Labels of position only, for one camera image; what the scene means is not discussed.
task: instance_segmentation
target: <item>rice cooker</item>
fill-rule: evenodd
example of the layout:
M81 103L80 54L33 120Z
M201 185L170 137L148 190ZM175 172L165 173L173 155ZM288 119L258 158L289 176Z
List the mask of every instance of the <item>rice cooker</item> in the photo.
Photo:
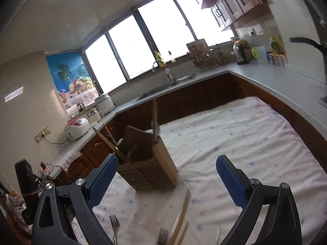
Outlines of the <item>rice cooker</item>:
M115 105L111 100L111 97L108 94L102 94L100 95L96 100L95 103L97 107L99 108L99 111L101 111L104 115L111 112Z
M64 128L67 137L74 141L80 138L90 129L89 121L86 118L77 118L70 121Z

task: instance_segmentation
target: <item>metal screw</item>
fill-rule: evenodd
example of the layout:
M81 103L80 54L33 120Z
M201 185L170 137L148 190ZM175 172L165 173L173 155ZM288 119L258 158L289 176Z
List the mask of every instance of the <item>metal screw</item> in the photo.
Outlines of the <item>metal screw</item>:
M289 188L289 185L288 185L286 182L283 182L283 183L282 183L282 187L283 187L284 189L288 189L288 188Z
M76 184L77 185L82 185L84 183L84 179L78 179L77 181L76 181Z
M45 185L45 188L46 189L51 189L53 187L53 184L52 183L48 183L47 185Z
M258 179L251 179L250 181L253 185L258 185L260 183Z

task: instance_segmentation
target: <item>blue gripper pad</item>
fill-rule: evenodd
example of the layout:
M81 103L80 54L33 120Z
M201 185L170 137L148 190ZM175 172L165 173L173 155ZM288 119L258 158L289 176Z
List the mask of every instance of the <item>blue gripper pad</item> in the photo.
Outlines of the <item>blue gripper pad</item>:
M115 155L110 154L98 168L93 169L87 176L85 189L89 193L87 205L90 209L100 204L117 168L118 159Z
M244 209L248 203L246 184L248 184L249 179L247 176L240 169L236 169L225 155L217 158L216 168L234 204Z

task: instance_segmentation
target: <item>tropical poster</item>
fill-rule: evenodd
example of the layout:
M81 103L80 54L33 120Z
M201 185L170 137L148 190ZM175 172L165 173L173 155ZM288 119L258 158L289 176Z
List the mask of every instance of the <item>tropical poster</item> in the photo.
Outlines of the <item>tropical poster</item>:
M66 109L99 96L79 52L50 55L46 60Z

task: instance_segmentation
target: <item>kitchen sink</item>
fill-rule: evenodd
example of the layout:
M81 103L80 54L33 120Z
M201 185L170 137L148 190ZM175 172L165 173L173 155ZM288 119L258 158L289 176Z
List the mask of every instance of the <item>kitchen sink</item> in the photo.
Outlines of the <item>kitchen sink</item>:
M151 95L153 95L153 94L155 94L155 93L157 93L159 91L162 91L162 90L164 90L164 89L166 89L168 87L175 86L175 85L177 85L177 84L179 84L181 82L185 82L185 81L191 80L193 78L194 78L194 74L190 74L190 75L186 75L186 76L183 76L181 78L176 79L176 81L174 83L164 84L164 85L161 85L159 87L156 87L155 89L152 89L152 90L150 90L148 92L145 92L135 102L138 102L138 101L140 101L140 100L142 100L142 99L144 99L144 98L146 98L148 96L151 96Z
M178 83L184 82L184 81L188 81L194 78L194 74L189 74L183 77L180 77L179 79L176 79L176 81L173 83L173 85L176 85Z

